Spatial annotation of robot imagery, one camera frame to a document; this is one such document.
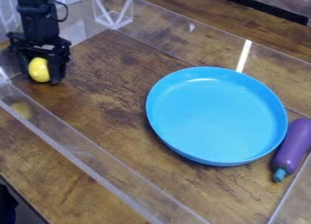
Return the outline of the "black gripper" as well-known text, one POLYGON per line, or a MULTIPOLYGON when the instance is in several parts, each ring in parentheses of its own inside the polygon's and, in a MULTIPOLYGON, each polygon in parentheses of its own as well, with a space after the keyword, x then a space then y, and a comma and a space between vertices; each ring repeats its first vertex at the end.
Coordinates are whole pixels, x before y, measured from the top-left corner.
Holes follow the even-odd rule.
POLYGON ((47 67, 50 83, 56 85, 66 77, 67 63, 71 61, 72 43, 60 36, 51 37, 46 42, 32 42, 24 33, 8 32, 10 48, 16 53, 20 71, 26 79, 31 79, 28 66, 32 57, 48 58, 47 67))

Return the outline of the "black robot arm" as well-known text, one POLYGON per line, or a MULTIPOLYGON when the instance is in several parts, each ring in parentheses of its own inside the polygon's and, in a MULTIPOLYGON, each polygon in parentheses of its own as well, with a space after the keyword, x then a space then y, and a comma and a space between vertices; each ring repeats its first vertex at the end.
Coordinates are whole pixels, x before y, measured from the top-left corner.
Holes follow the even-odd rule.
POLYGON ((18 0, 23 32, 8 32, 10 49, 19 59, 20 71, 31 76, 28 66, 36 58, 47 60, 50 83, 56 85, 66 77, 67 63, 71 61, 72 42, 60 37, 56 5, 58 0, 18 0))

